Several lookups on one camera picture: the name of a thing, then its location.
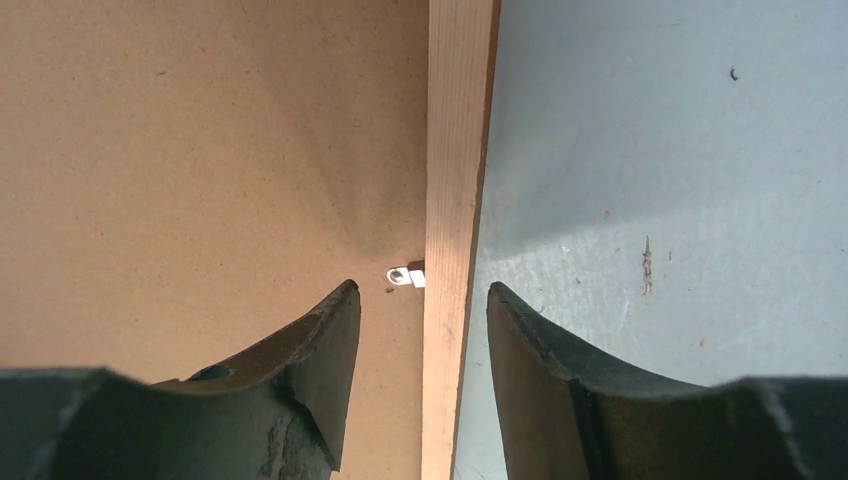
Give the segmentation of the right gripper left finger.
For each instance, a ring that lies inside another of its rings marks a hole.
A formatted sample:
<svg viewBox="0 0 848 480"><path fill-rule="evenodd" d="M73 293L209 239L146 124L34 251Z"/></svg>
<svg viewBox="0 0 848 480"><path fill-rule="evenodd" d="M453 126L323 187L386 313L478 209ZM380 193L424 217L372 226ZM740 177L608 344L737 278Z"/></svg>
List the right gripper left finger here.
<svg viewBox="0 0 848 480"><path fill-rule="evenodd" d="M107 368L1 373L5 479L327 479L360 337L357 284L185 380Z"/></svg>

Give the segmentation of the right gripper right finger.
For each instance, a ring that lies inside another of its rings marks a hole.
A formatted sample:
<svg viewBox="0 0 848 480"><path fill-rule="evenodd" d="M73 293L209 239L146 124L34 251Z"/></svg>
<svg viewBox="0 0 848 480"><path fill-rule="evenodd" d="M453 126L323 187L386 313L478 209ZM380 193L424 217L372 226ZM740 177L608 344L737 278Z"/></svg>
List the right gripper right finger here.
<svg viewBox="0 0 848 480"><path fill-rule="evenodd" d="M847 475L843 377L677 381L591 345L500 282L487 328L511 479Z"/></svg>

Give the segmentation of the brown cardboard backing board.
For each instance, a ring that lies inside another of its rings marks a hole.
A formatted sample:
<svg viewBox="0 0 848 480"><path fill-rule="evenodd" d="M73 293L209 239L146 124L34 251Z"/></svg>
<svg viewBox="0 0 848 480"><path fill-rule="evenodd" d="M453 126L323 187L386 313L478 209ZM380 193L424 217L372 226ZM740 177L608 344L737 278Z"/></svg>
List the brown cardboard backing board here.
<svg viewBox="0 0 848 480"><path fill-rule="evenodd" d="M346 279L340 477L416 479L424 1L5 1L1 363L185 378Z"/></svg>

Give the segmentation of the light wooden picture frame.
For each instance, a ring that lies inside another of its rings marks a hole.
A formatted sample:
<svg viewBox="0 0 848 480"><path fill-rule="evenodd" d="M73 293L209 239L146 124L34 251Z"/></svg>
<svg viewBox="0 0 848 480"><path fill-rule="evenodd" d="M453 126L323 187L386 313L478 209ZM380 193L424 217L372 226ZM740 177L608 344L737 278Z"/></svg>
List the light wooden picture frame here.
<svg viewBox="0 0 848 480"><path fill-rule="evenodd" d="M429 4L421 476L453 476L501 4Z"/></svg>

